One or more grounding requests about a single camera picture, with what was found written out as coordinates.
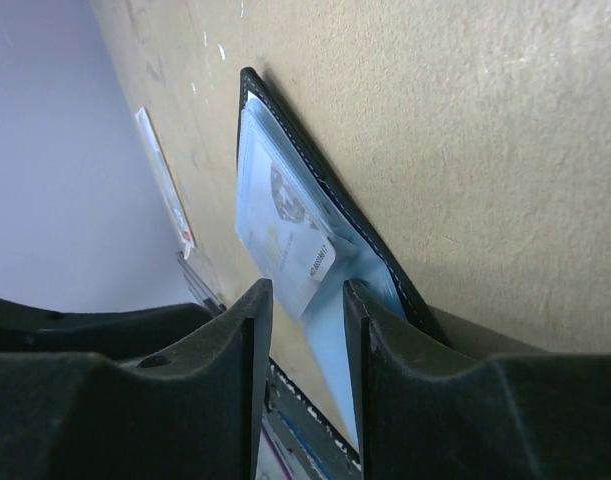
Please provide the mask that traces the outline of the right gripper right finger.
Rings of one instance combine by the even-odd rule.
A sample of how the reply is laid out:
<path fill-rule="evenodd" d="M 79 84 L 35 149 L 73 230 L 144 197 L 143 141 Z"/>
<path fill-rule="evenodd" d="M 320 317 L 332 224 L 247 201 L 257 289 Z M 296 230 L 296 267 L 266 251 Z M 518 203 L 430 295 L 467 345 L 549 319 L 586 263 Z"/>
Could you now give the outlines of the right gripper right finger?
<path fill-rule="evenodd" d="M 475 360 L 344 285 L 366 479 L 611 479 L 611 354 Z"/>

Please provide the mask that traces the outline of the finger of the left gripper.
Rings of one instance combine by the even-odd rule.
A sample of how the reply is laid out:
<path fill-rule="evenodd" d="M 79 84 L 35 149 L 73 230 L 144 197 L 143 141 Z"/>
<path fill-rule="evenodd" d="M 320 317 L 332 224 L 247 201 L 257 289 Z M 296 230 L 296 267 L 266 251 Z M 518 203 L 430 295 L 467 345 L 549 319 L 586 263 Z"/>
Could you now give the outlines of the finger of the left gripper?
<path fill-rule="evenodd" d="M 67 313 L 0 298 L 0 353 L 94 352 L 127 361 L 178 342 L 215 317 L 195 304 L 110 313 Z"/>

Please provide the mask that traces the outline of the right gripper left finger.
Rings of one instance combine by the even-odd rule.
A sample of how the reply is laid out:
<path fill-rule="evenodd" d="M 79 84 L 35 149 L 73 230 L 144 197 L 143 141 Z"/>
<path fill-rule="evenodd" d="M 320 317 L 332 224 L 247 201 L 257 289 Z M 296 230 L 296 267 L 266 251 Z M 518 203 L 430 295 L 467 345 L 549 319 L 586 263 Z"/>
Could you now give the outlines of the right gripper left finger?
<path fill-rule="evenodd" d="M 251 479 L 272 284 L 178 342 L 127 361 L 0 353 L 0 479 Z"/>

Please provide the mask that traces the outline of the white VIP card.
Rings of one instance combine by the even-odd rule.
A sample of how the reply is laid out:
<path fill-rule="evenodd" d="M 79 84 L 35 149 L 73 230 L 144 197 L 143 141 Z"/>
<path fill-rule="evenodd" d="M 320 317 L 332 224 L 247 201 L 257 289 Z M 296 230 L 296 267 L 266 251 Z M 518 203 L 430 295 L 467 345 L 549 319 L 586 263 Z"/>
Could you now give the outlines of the white VIP card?
<path fill-rule="evenodd" d="M 235 229 L 259 271 L 274 282 L 287 314 L 302 317 L 332 269 L 336 250 L 293 169 L 256 135 L 241 145 Z"/>

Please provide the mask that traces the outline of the black leather card holder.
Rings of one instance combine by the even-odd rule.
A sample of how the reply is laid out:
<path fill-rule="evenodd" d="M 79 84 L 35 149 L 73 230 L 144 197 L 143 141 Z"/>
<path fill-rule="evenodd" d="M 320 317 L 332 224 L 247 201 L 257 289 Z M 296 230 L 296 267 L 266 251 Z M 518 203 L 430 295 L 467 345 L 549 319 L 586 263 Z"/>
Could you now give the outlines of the black leather card holder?
<path fill-rule="evenodd" d="M 336 261 L 300 323 L 352 443 L 358 441 L 345 341 L 343 284 L 363 281 L 390 311 L 442 344 L 438 320 L 309 134 L 251 67 L 240 72 L 237 177 L 242 143 L 256 135 L 293 169 L 314 217 L 328 232 Z"/>

